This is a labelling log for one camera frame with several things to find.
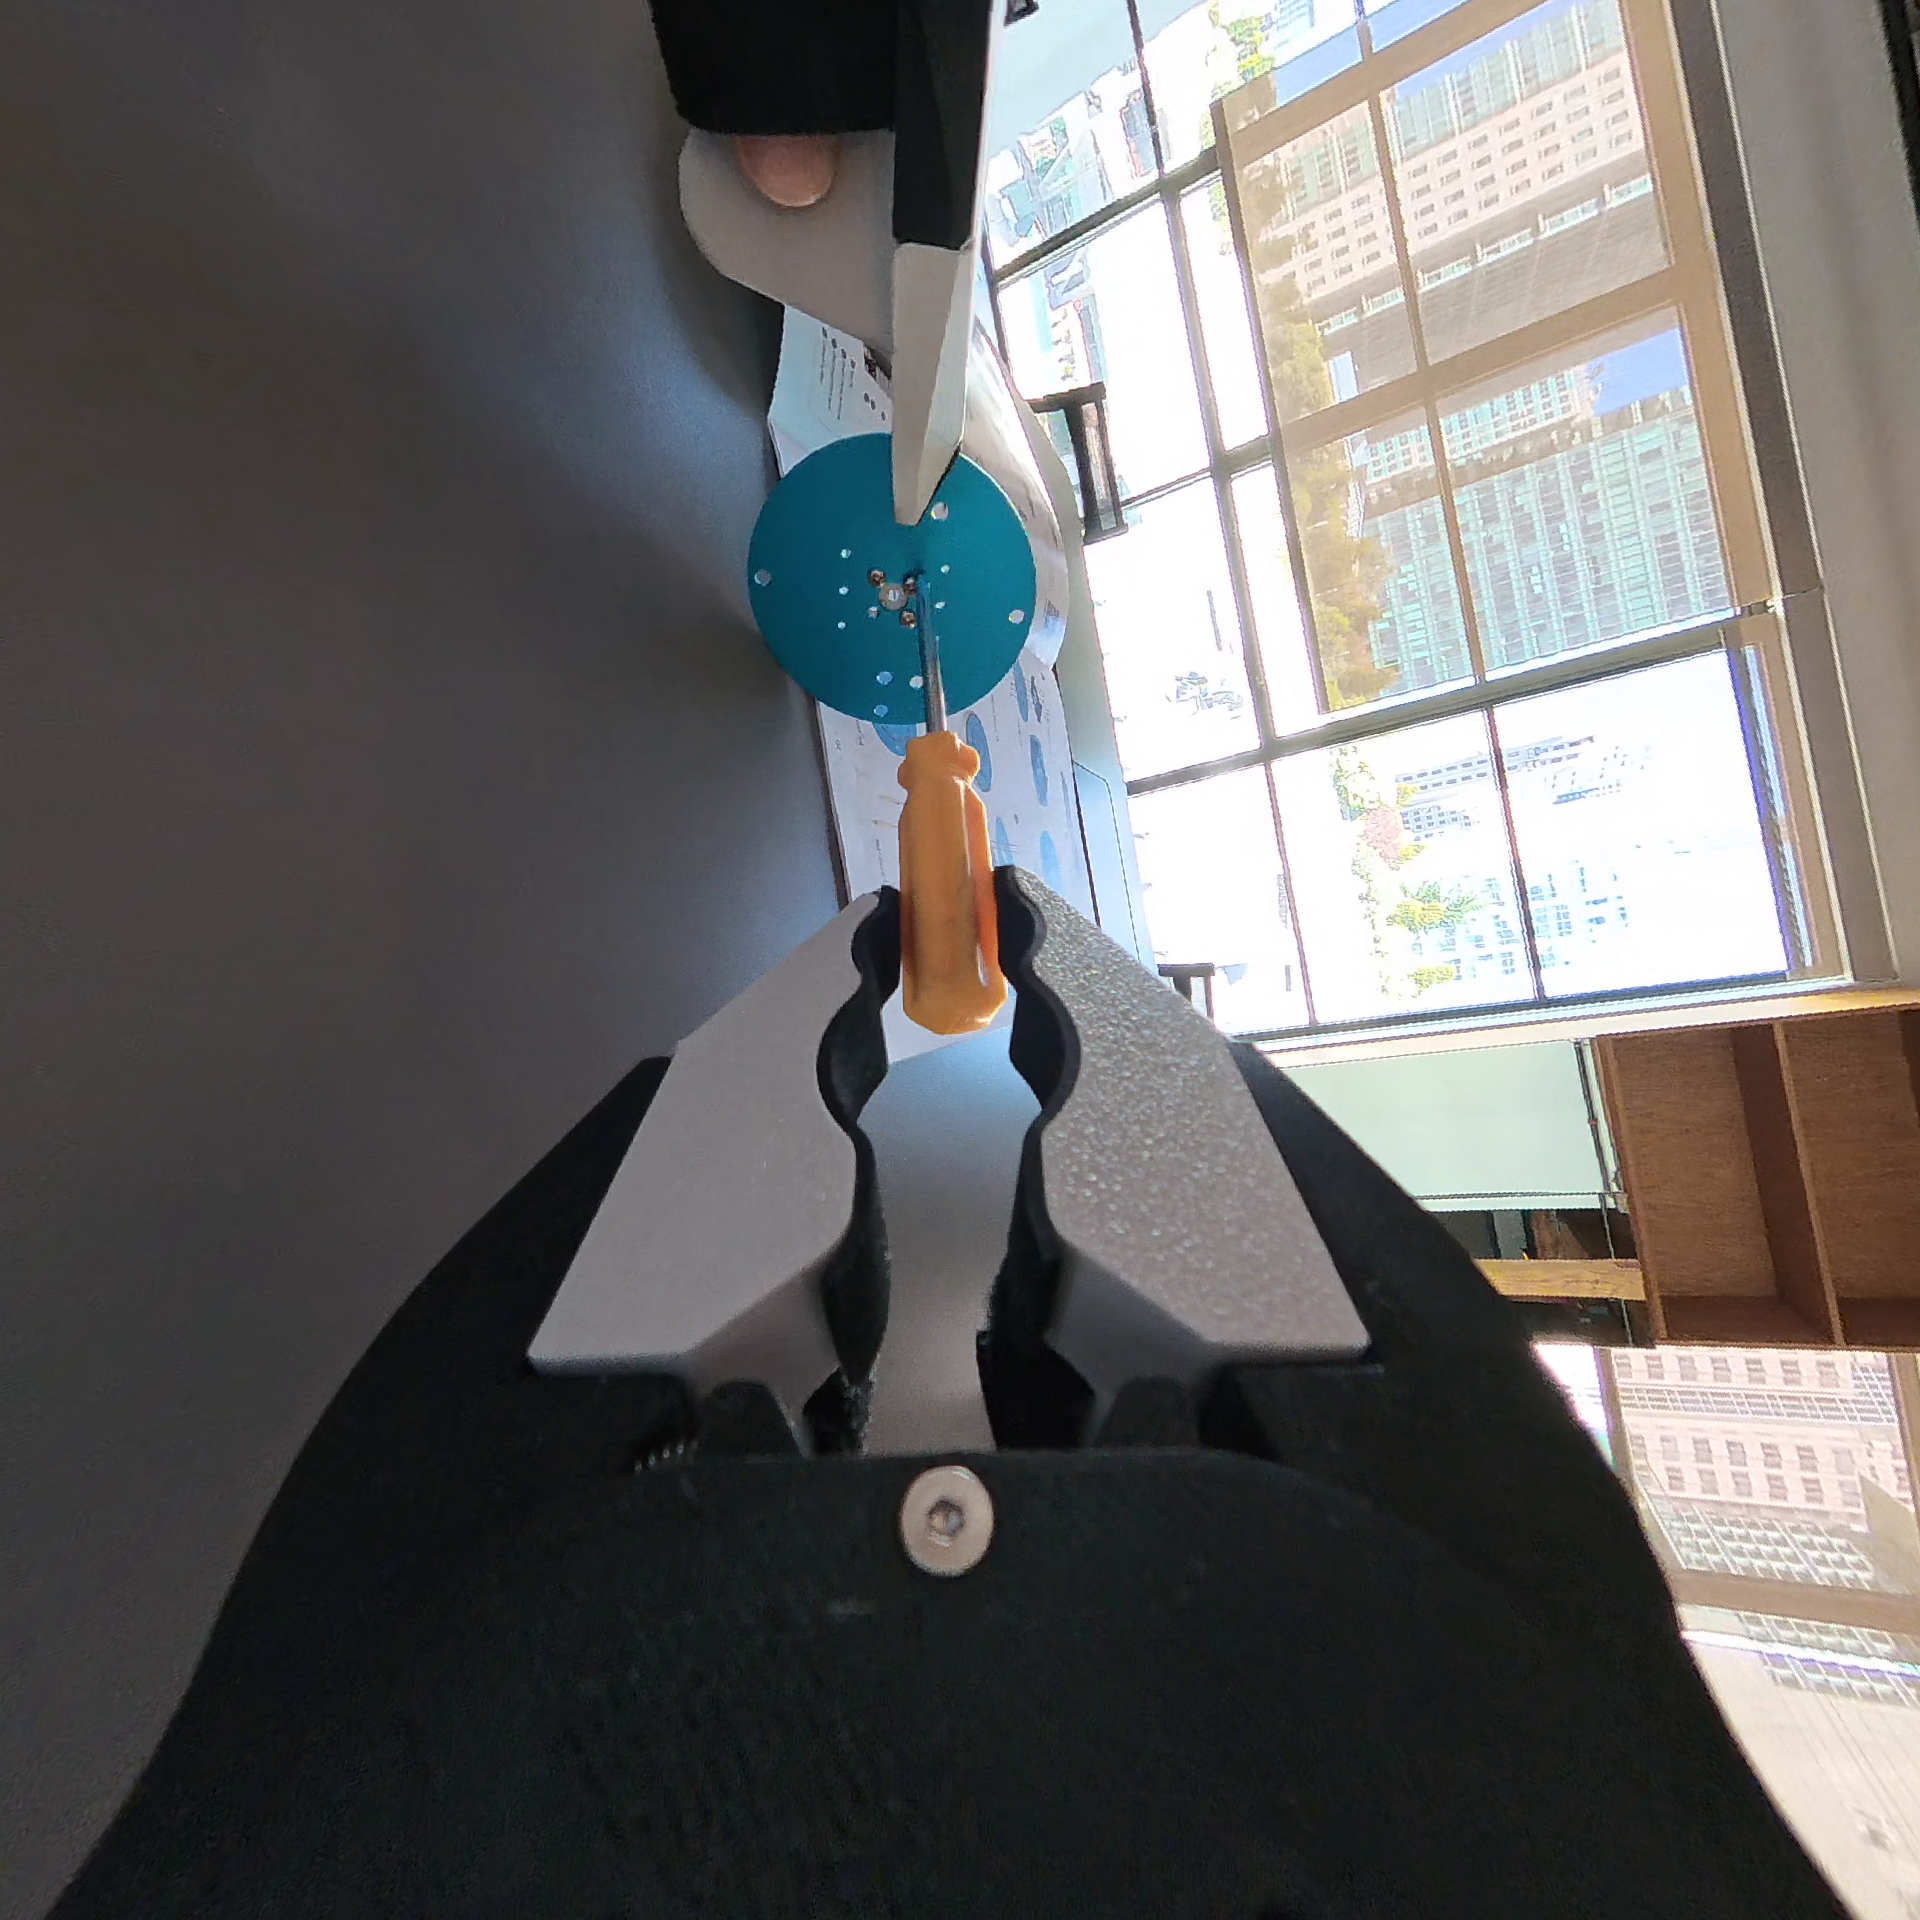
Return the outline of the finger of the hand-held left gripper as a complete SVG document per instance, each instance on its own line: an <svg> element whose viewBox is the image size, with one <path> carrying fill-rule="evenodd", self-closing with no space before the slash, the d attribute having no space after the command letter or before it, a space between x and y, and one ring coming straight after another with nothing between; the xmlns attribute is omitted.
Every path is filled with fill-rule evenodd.
<svg viewBox="0 0 1920 1920"><path fill-rule="evenodd" d="M966 436L977 244L894 254L894 512L918 524Z"/></svg>

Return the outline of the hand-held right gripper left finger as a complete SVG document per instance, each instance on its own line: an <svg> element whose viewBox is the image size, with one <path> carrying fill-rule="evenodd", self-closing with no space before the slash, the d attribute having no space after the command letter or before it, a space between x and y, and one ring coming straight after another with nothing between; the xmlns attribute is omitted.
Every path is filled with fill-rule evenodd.
<svg viewBox="0 0 1920 1920"><path fill-rule="evenodd" d="M891 1273L859 1115L898 973L900 898L867 893L683 1037L535 1369L758 1384L816 1452L862 1449Z"/></svg>

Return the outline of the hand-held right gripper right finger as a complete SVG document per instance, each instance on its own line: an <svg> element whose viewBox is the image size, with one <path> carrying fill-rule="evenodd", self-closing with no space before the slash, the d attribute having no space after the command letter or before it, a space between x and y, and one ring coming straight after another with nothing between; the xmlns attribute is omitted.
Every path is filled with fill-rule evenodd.
<svg viewBox="0 0 1920 1920"><path fill-rule="evenodd" d="M1041 1113L977 1340L1000 1449L1073 1449L1137 1381L1348 1362L1354 1298L1232 1045L1022 868L995 874L1010 1059Z"/></svg>

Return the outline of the blue round metal plate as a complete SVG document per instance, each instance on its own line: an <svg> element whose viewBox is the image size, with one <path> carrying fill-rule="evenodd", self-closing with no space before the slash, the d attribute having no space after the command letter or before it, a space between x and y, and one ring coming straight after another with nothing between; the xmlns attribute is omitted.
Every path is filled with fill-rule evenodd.
<svg viewBox="0 0 1920 1920"><path fill-rule="evenodd" d="M945 702L983 699L1041 621L1033 544L995 477L958 456L912 525L894 512L894 440L839 440L786 474L753 531L751 600L774 656L818 705L926 724L922 646L876 582L926 574Z"/></svg>

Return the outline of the yellow-handled screwdriver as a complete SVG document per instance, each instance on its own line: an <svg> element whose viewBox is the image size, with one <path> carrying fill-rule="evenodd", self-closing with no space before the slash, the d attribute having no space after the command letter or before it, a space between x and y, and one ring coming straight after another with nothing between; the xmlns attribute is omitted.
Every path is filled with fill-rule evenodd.
<svg viewBox="0 0 1920 1920"><path fill-rule="evenodd" d="M904 588L904 625L920 640L923 733L907 741L898 781L904 1012L936 1035L987 1027L1007 1004L979 755L948 730L926 574Z"/></svg>

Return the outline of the open assembly manual booklet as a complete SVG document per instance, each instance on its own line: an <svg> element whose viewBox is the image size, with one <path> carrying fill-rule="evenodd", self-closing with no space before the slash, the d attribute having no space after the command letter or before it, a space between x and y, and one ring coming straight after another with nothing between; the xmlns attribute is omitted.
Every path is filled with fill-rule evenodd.
<svg viewBox="0 0 1920 1920"><path fill-rule="evenodd" d="M1063 466L1054 456L1046 461L1035 457L1019 410L998 349L977 326L966 451L974 453L980 435L993 442L1015 436L1018 481L1010 491L1030 518L1033 494L1046 491ZM890 376L857 337L786 307L766 424L775 466L788 474L834 442L884 432L891 425ZM1067 635L1067 603L1058 590L1046 593L1058 613L1043 618L1041 643L1030 643L1008 677L962 708L955 724L979 755L977 790L987 810L995 862L1043 875L1047 886L1096 916L1075 755L1054 669ZM894 724L890 715L855 720L831 707L816 714L839 865L847 892L859 897L898 878L897 820L904 790L897 770L912 726Z"/></svg>

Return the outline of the wooden shelf unit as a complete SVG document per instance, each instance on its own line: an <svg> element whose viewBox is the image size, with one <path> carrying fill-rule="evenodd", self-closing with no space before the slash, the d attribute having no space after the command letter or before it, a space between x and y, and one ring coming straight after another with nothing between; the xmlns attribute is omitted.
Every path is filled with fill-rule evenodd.
<svg viewBox="0 0 1920 1920"><path fill-rule="evenodd" d="M1919 1346L1915 992L1596 1043L1656 1337Z"/></svg>

